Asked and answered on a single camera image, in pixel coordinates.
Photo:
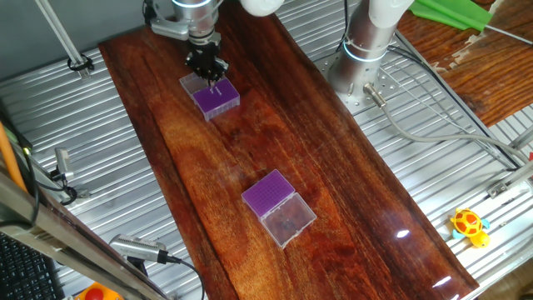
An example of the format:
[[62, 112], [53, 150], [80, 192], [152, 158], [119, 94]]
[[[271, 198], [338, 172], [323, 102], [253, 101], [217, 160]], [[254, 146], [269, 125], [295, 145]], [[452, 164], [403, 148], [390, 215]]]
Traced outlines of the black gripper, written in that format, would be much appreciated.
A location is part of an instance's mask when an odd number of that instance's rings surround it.
[[204, 79], [208, 85], [219, 81], [229, 68], [229, 63], [217, 57], [221, 47], [215, 42], [198, 45], [187, 43], [189, 54], [186, 65], [196, 70], [197, 76]]

